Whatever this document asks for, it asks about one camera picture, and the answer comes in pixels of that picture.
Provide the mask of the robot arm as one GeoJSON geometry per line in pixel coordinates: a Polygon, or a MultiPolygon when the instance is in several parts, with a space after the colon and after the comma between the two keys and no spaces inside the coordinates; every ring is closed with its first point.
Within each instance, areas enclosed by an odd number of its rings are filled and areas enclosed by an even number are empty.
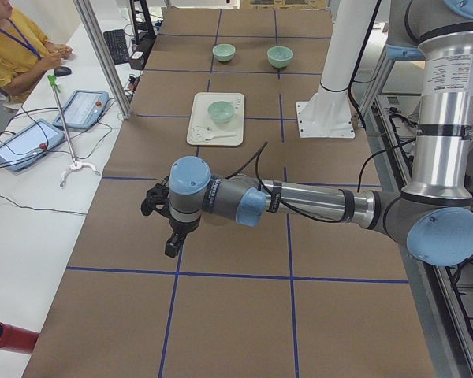
{"type": "Polygon", "coordinates": [[[389,45],[415,47],[425,70],[412,177],[399,193],[316,189],[258,177],[224,178],[199,157],[173,163],[163,214],[176,257],[202,213],[255,226],[265,212],[324,223],[353,222],[380,232],[430,265],[473,255],[471,194],[465,189],[473,139],[473,1],[395,1],[389,45]]]}

